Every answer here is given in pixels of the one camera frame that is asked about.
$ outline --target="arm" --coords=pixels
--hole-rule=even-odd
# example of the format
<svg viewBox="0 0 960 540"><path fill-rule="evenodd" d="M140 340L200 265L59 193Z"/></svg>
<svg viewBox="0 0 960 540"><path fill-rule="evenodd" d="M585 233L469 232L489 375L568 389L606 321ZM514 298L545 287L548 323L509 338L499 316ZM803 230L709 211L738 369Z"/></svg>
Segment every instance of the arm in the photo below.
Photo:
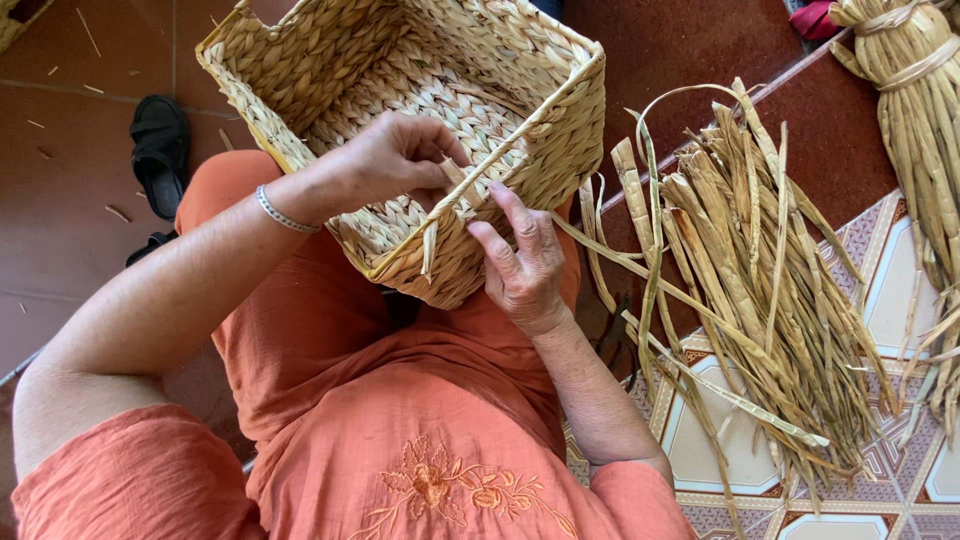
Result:
<svg viewBox="0 0 960 540"><path fill-rule="evenodd" d="M410 193L425 205L468 164L439 120L385 114L351 143L270 183L268 199L300 223ZM63 326L16 390L13 441L23 479L74 436L132 408L165 401L176 368L308 237L247 197L104 285Z"/></svg>
<svg viewBox="0 0 960 540"><path fill-rule="evenodd" d="M537 348L577 446L592 465L641 461L673 486L666 454L560 297L564 253L549 212L526 209L499 183L491 195L514 228L517 252L490 224L468 225L486 252L487 294Z"/></svg>

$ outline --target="black sandal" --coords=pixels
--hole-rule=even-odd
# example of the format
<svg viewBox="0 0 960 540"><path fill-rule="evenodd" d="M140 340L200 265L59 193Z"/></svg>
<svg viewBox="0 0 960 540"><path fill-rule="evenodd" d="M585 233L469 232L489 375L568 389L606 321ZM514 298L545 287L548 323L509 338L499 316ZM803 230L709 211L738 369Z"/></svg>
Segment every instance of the black sandal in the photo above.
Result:
<svg viewBox="0 0 960 540"><path fill-rule="evenodd" d="M150 209L173 221L186 189L186 162L190 153L190 124L174 100L149 95L133 114L130 137L133 175L143 185Z"/></svg>
<svg viewBox="0 0 960 540"><path fill-rule="evenodd" d="M156 251L156 248L162 246L163 244L173 240L178 236L176 231L170 231L168 234L164 233L153 233L147 238L147 245L131 253L127 257L127 263L124 265L125 268L130 268L131 264L134 264L138 260L146 257L147 255Z"/></svg>

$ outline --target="basket handle hole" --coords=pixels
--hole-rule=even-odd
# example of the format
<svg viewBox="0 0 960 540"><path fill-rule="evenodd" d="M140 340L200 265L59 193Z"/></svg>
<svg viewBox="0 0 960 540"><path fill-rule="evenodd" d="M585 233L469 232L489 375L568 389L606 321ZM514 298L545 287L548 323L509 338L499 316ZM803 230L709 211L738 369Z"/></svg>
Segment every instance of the basket handle hole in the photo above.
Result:
<svg viewBox="0 0 960 540"><path fill-rule="evenodd" d="M21 24L25 24L30 22L30 19L34 18L34 15L42 10L46 3L47 0L20 0L15 6L10 8L7 17Z"/></svg>

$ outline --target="scissors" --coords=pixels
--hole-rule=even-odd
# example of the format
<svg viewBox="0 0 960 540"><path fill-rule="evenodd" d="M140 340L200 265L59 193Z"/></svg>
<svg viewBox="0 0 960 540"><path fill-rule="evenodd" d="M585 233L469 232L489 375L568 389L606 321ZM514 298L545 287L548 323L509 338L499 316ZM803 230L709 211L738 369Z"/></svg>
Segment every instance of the scissors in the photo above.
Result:
<svg viewBox="0 0 960 540"><path fill-rule="evenodd" d="M634 343L630 339L630 336L627 335L627 319L623 318L623 312L630 308L630 294L624 294L620 298L620 302L616 305L616 310L613 312L613 324L610 329L601 337L600 339L590 340L590 345L593 346L593 351L600 356L600 359L607 364L607 367L612 373L616 369L616 366L620 363L620 358L626 353L630 357L630 379L627 381L627 393L629 394L631 390L634 389L634 384L636 384L636 372L640 368L640 359L636 355L636 350L634 350ZM605 360L612 350L612 356L610 360Z"/></svg>

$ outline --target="lap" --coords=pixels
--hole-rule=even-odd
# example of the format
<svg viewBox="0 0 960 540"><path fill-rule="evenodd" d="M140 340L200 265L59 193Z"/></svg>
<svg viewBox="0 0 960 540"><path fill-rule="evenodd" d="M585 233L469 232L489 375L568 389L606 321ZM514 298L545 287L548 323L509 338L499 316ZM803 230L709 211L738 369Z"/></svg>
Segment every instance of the lap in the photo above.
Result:
<svg viewBox="0 0 960 540"><path fill-rule="evenodd" d="M184 194L177 231L189 233L282 174L274 160L259 151L228 152L208 160ZM567 201L558 212L566 218L569 208ZM566 256L561 292L573 309L580 285L576 244L559 228L557 234ZM556 390L536 350L482 289L450 311L422 306L417 325L481 346L492 366L539 396L534 400L539 405L534 405L544 422L559 425ZM392 331L377 287L353 268L329 231L314 234L213 333L241 430L258 443L269 441L315 406L325 389L355 371L341 366L328 376L335 380L324 380L327 370L349 362Z"/></svg>

